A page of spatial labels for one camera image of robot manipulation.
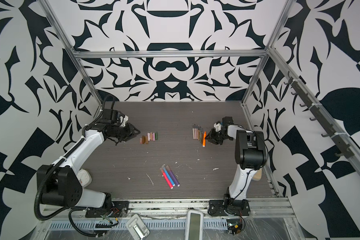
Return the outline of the orange marker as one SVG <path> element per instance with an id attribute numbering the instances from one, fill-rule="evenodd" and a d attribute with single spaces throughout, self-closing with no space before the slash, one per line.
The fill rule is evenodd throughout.
<path id="1" fill-rule="evenodd" d="M 203 134 L 203 148 L 206 147 L 206 136 L 207 136 L 207 132 L 204 131 L 204 134 Z"/>

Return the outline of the blue marker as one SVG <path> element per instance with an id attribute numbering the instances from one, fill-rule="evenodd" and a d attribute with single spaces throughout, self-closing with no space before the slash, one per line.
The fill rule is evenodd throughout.
<path id="1" fill-rule="evenodd" d="M 175 186 L 175 183 L 172 180 L 171 176 L 169 175 L 169 173 L 164 165 L 162 166 L 162 169 L 164 171 L 164 176 L 168 179 L 168 182 L 171 184 L 171 188 L 173 188 Z"/>

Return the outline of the purple marker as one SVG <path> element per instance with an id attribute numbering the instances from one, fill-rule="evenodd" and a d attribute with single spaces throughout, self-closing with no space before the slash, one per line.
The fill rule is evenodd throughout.
<path id="1" fill-rule="evenodd" d="M 171 168 L 169 166 L 166 166 L 166 169 L 167 169 L 168 173 L 170 174 L 172 180 L 174 181 L 175 185 L 177 187 L 179 187 L 180 183 L 179 183 L 178 179 L 176 178 L 175 174 L 173 173 L 173 171 L 171 170 Z"/>

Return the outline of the red pink marker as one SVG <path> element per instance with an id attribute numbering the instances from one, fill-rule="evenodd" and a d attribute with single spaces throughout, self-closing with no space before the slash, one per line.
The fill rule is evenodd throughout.
<path id="1" fill-rule="evenodd" d="M 160 171 L 162 172 L 163 177 L 165 178 L 167 184 L 169 185 L 169 188 L 170 188 L 170 189 L 173 189 L 173 185 L 171 184 L 170 180 L 168 179 L 167 175 L 165 174 L 163 168 L 160 168 Z"/>

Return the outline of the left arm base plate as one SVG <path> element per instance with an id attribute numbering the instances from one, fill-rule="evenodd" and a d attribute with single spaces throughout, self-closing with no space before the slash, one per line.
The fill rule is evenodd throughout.
<path id="1" fill-rule="evenodd" d="M 109 218 L 118 218 L 129 211 L 129 201 L 112 201 L 107 209 L 93 208 L 86 212 L 86 218 L 101 218 L 106 215 Z"/>

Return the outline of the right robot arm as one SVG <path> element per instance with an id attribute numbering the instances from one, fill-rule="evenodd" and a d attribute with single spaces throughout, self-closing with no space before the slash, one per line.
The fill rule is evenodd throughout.
<path id="1" fill-rule="evenodd" d="M 229 202 L 245 200 L 253 177 L 267 163 L 264 134 L 235 124 L 232 117 L 224 117 L 214 123 L 206 140 L 214 145 L 222 145 L 225 140 L 235 142 L 237 169 L 226 199 Z"/>

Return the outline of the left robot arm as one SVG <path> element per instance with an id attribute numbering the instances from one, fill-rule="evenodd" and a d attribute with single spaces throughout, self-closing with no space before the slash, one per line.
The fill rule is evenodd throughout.
<path id="1" fill-rule="evenodd" d="M 68 209 L 99 209 L 108 212 L 112 208 L 109 193 L 84 188 L 77 175 L 86 160 L 105 140 L 119 144 L 141 133 L 128 119 L 120 111 L 103 110 L 93 122 L 83 127 L 81 138 L 68 152 L 51 165 L 42 165 L 37 170 L 38 189 L 34 214 L 38 220 L 49 220 Z"/>

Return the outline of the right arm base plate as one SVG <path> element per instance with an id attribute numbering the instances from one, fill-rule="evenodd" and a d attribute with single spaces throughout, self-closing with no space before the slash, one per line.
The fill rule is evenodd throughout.
<path id="1" fill-rule="evenodd" d="M 208 214 L 212 217 L 223 217 L 223 216 L 249 216 L 250 206 L 247 200 L 237 201 L 234 200 L 232 203 L 227 203 L 224 200 L 210 200 Z"/>

